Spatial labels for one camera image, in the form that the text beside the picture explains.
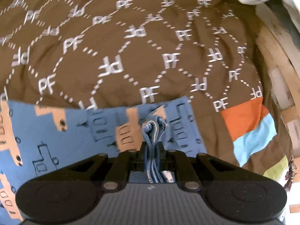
brown patterned cloth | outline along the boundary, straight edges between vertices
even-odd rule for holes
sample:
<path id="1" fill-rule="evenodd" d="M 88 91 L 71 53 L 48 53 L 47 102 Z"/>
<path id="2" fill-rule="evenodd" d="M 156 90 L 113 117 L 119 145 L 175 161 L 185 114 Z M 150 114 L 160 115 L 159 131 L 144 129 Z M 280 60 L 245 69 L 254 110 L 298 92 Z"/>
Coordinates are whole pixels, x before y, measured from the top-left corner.
<path id="1" fill-rule="evenodd" d="M 188 96 L 208 153 L 238 165 L 220 112 L 261 97 L 261 89 L 277 135 L 244 168 L 264 174 L 285 155 L 291 159 L 254 43 L 253 6 L 237 0 L 1 0 L 0 11 L 0 87 L 9 99 L 107 108 Z"/>

brown fabric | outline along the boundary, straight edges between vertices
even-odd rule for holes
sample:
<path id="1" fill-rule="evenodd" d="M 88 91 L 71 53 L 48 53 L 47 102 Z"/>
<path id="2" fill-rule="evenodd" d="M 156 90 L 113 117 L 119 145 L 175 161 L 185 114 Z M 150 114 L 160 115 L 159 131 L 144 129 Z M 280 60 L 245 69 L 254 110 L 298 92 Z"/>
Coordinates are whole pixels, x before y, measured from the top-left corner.
<path id="1" fill-rule="evenodd" d="M 143 102 L 141 92 L 147 94 L 141 89 L 157 87 L 153 93 L 158 94 L 144 98 L 145 102 L 189 97 L 208 153 L 238 165 L 232 139 L 217 112 L 223 107 L 216 111 L 213 102 L 227 98 L 224 102 L 228 104 L 223 105 L 224 108 L 234 107 L 250 101 L 253 89 L 262 89 L 253 64 L 256 60 L 253 58 L 254 41 L 259 30 L 253 6 L 237 0 L 209 0 L 208 5 L 201 5 L 203 0 L 174 0 L 174 3 L 167 0 L 171 2 L 170 6 L 164 7 L 164 0 L 130 0 L 128 7 L 117 9 L 116 3 L 122 0 L 22 0 L 18 6 L 4 12 L 13 1 L 1 0 L 0 3 L 3 11 L 1 37 L 13 32 L 12 38 L 0 47 L 0 86 L 6 87 L 10 100 L 78 108 L 80 101 L 88 107 L 89 99 L 93 97 L 99 108 L 134 106 Z M 68 17 L 76 5 L 77 11 L 84 7 L 84 13 Z M 33 20 L 24 22 L 29 18 L 28 11 L 40 11 L 38 18 L 33 16 Z M 149 14 L 163 19 L 149 21 Z M 107 22 L 93 25 L 96 16 L 108 16 Z M 132 33 L 129 31 L 131 25 L 136 30 L 144 29 L 146 36 L 136 31 L 134 37 L 125 38 L 133 34 L 133 30 Z M 58 27 L 59 33 L 45 36 L 49 26 L 51 30 Z M 218 30 L 222 27 L 226 33 L 213 34 L 216 32 L 214 27 Z M 190 30 L 186 32 L 187 36 L 176 35 L 176 31 L 184 30 Z M 64 42 L 80 35 L 84 36 L 77 39 L 77 47 L 73 43 L 64 54 Z M 21 47 L 22 54 L 28 46 L 28 63 L 12 67 L 18 48 Z M 244 53 L 238 53 L 238 47 L 244 47 Z M 218 52 L 217 49 L 222 57 L 216 54 L 217 60 L 209 62 L 214 59 L 211 53 Z M 169 68 L 163 58 L 163 54 L 168 53 L 180 53 L 174 58 L 178 61 L 170 62 Z M 120 63 L 116 63 L 114 72 L 118 69 L 121 72 L 98 77 L 105 73 L 101 66 L 106 57 L 110 64 L 120 61 L 122 70 Z M 233 77 L 229 82 L 228 71 L 239 68 L 238 80 Z M 39 81 L 46 86 L 47 77 L 48 83 L 53 85 L 48 85 L 41 95 Z M 204 77 L 207 78 L 207 89 L 192 91 L 196 78 L 202 84 Z M 270 88 L 264 89 L 264 93 L 272 113 L 274 108 L 268 97 Z M 256 153 L 246 164 L 247 169 L 263 173 L 284 154 L 291 156 L 287 148 L 290 140 L 283 129 L 284 126 L 277 125 L 279 134 L 265 150 L 270 156 Z"/>

fabric fringe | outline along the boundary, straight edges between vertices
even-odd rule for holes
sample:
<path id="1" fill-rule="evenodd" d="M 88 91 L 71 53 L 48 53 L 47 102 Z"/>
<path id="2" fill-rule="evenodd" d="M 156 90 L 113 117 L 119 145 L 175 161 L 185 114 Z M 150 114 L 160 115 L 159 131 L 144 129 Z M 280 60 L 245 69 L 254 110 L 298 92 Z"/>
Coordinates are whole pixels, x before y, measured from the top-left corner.
<path id="1" fill-rule="evenodd" d="M 287 180 L 287 183 L 284 186 L 284 189 L 286 192 L 289 192 L 292 187 L 292 183 L 294 181 L 294 177 L 296 175 L 295 170 L 297 169 L 295 163 L 294 163 L 294 157 L 292 156 L 292 159 L 289 161 L 289 170 L 286 172 L 285 180 Z"/>

